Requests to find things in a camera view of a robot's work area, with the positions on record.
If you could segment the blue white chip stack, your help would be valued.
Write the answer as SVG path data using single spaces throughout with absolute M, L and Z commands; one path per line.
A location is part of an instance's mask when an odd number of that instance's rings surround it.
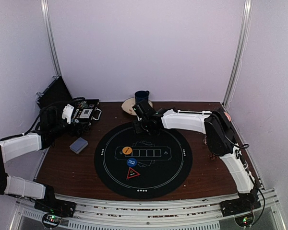
M 203 143 L 204 143 L 205 145 L 207 145 L 207 136 L 204 137 Z

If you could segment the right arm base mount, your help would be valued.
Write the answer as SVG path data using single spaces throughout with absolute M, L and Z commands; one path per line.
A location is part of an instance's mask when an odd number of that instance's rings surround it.
M 251 204 L 249 201 L 233 199 L 220 203 L 223 217 L 234 216 L 235 223 L 242 228 L 250 228 L 256 222 L 254 210 L 260 207 L 260 201 Z

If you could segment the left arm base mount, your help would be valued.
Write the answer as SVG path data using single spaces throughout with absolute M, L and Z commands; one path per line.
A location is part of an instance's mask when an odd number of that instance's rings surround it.
M 46 228 L 53 229 L 60 225 L 63 218 L 74 216 L 76 203 L 59 200 L 51 207 L 44 201 L 36 200 L 34 208 L 45 212 L 41 222 Z

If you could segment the red triangle all-in marker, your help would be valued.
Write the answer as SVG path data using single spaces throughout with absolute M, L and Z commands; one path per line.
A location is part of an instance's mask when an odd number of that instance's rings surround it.
M 129 180 L 129 179 L 131 179 L 131 178 L 138 177 L 138 176 L 140 176 L 140 175 L 141 175 L 141 174 L 140 174 L 139 172 L 137 172 L 135 169 L 133 169 L 133 168 L 130 167 L 130 168 L 128 169 L 126 179 Z

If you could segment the blue small blind button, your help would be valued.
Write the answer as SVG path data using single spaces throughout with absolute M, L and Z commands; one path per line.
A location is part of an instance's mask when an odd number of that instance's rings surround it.
M 135 159 L 135 158 L 129 158 L 129 159 L 127 159 L 127 165 L 129 166 L 129 167 L 134 167 L 134 166 L 136 166 L 137 165 L 137 159 Z

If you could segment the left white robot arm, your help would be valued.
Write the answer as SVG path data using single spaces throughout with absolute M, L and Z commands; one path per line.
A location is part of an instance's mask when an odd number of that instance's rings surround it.
M 61 116 L 54 114 L 44 130 L 28 131 L 13 138 L 0 139 L 0 195 L 17 195 L 41 199 L 40 204 L 49 213 L 59 209 L 59 201 L 47 194 L 47 186 L 21 177 L 8 175 L 5 163 L 30 152 L 44 150 L 62 136 L 72 123 L 74 106 L 67 104 Z

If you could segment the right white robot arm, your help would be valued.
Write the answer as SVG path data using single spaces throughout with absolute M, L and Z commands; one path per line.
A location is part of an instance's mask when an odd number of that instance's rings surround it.
M 137 133 L 155 135 L 162 128 L 203 133 L 209 151 L 223 161 L 234 179 L 239 196 L 237 208 L 245 212 L 254 205 L 259 189 L 241 153 L 249 145 L 237 143 L 231 121 L 224 111 L 196 112 L 174 108 L 156 111 L 144 102 L 134 105 L 132 109 L 138 117 L 133 123 Z

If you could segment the orange big blind button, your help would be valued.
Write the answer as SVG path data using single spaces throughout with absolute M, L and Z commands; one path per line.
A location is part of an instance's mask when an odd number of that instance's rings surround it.
M 131 148 L 131 147 L 128 147 L 128 146 L 123 147 L 123 148 L 122 148 L 122 153 L 123 153 L 124 155 L 130 155 L 130 154 L 132 154 L 132 148 Z

